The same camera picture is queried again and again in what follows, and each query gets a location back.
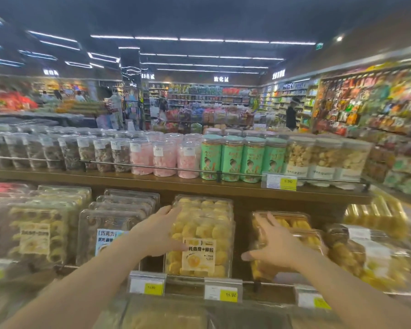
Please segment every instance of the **right hand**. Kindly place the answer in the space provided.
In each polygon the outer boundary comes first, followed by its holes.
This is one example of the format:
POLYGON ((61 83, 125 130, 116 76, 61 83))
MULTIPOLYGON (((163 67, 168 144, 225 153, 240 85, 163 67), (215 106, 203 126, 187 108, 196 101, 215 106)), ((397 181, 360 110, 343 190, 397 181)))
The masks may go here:
POLYGON ((241 255, 244 261, 262 260, 272 265, 296 270, 297 260, 305 252, 305 246, 287 228, 281 226, 268 212, 268 218, 255 215, 256 221, 266 236, 267 245, 241 255))

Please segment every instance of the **ceiling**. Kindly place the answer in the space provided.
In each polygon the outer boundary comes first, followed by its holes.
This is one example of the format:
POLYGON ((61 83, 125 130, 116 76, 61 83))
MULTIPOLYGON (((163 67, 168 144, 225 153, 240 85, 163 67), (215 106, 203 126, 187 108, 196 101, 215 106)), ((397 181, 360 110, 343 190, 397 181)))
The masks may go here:
POLYGON ((64 66, 64 61, 92 62, 118 69, 115 62, 90 59, 88 52, 92 52, 121 57, 122 66, 135 67, 124 68, 130 69, 129 74, 139 69, 262 73, 267 69, 254 67, 273 67, 282 61, 143 54, 283 58, 286 62, 312 51, 314 45, 103 39, 91 35, 323 42, 326 46, 339 34, 408 7, 411 0, 0 0, 0 58, 48 66, 64 66), (77 42, 29 34, 27 30, 77 42), (141 54, 138 49, 119 46, 140 47, 141 54), (18 49, 53 55, 58 60, 23 56, 18 49))

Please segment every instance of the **green jar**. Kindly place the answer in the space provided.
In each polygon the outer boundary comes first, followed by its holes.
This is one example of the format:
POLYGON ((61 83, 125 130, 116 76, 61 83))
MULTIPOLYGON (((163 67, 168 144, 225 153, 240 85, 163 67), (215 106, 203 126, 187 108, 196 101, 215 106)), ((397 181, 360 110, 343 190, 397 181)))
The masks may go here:
MULTIPOLYGON (((240 136, 224 136, 221 154, 221 168, 223 172, 239 173, 241 170, 244 139, 240 136)), ((225 181, 237 181, 238 175, 222 174, 225 181)))
MULTIPOLYGON (((241 173, 262 174, 262 161, 266 140, 260 137, 246 137, 242 152, 241 173)), ((262 177, 241 176, 245 182, 259 182, 262 177)))
MULTIPOLYGON (((220 171, 221 169, 221 150, 222 136, 207 134, 203 136, 201 143, 201 170, 220 171)), ((216 173, 201 173, 205 180, 216 180, 216 173)))
POLYGON ((280 173, 285 159, 286 143, 287 141, 282 138, 266 138, 262 173, 280 173))

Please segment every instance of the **hand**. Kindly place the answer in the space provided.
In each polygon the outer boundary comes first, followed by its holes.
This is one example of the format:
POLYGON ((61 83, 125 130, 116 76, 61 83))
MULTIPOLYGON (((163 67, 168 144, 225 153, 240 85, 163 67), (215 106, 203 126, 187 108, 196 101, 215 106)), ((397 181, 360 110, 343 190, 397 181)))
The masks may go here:
POLYGON ((162 207, 132 228, 129 234, 140 238, 144 256, 160 256, 173 250, 188 249, 184 243, 170 237, 170 229, 180 211, 180 207, 172 210, 170 205, 162 207))
POLYGON ((242 260, 262 260, 279 267, 296 269, 297 260, 305 252, 305 246, 287 228, 281 226, 268 212, 268 219, 256 215, 256 221, 266 236, 267 245, 241 255, 242 260))

